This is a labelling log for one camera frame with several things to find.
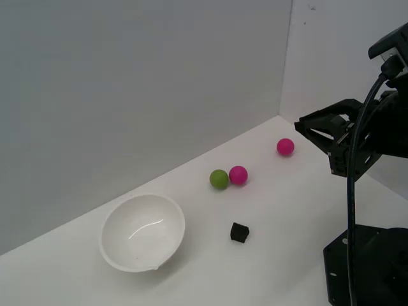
table surface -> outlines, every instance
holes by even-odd
[[[290,158],[275,146],[295,141]],[[244,187],[215,191],[214,169],[241,164]],[[186,217],[180,249],[164,266],[120,272],[104,262],[98,234],[107,214],[138,193],[173,198]],[[360,224],[408,226],[408,202],[368,176],[356,187]],[[230,240],[233,222],[251,233]],[[280,117],[0,256],[0,304],[329,305],[323,248],[346,228],[346,180]]]

white bowl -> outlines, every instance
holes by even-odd
[[[141,194],[110,213],[99,249],[118,270],[156,270],[177,250],[185,228],[183,212],[176,202],[156,194]]]

black cable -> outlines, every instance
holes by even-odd
[[[368,123],[364,121],[368,107],[373,103],[375,95],[387,80],[398,76],[403,70],[404,65],[397,55],[391,56],[381,66],[382,73],[375,81],[370,92],[368,93],[364,104],[358,113],[356,123],[354,124],[353,135],[351,137],[349,159],[347,163],[347,272],[349,278],[349,292],[351,306],[357,306],[356,282],[354,277],[354,252],[356,240],[356,200],[354,194],[354,183],[356,182],[356,156],[358,150],[358,141],[361,137],[363,126]]]
[[[355,236],[356,236],[356,202],[354,196],[354,183],[355,183],[355,172],[356,172],[356,153],[358,148],[358,140],[361,135],[361,123],[367,114],[367,109],[373,102],[375,95],[378,93],[379,89],[385,81],[387,81],[387,76],[381,74],[378,80],[375,82],[371,88],[364,104],[362,105],[360,112],[358,114],[356,123],[354,124],[354,131],[351,137],[350,149],[349,149],[349,160],[347,163],[347,269],[349,277],[349,291],[350,291],[350,301],[351,306],[357,305],[356,297],[356,284],[354,278],[354,248],[355,248]]]

pink ball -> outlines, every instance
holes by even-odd
[[[295,150],[295,144],[289,138],[283,138],[278,141],[278,144],[276,145],[276,149],[278,150],[280,155],[290,156]]]
[[[235,185],[244,185],[248,179],[248,171],[243,166],[235,166],[229,171],[229,180]]]

black block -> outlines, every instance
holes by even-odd
[[[231,228],[231,239],[244,243],[249,235],[249,228],[247,226],[235,223]]]

